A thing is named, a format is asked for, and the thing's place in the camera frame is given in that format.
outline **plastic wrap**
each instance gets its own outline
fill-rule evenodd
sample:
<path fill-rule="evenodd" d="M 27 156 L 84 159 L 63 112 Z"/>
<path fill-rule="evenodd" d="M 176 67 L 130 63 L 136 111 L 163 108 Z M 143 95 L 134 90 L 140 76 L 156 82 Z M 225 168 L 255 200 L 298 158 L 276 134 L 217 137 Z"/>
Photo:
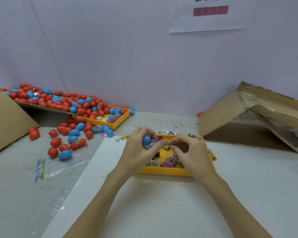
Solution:
<path fill-rule="evenodd" d="M 65 170 L 84 164 L 91 160 L 88 144 L 72 151 L 72 156 L 68 159 L 51 159 L 49 156 L 45 159 L 44 177 L 50 178 Z"/>

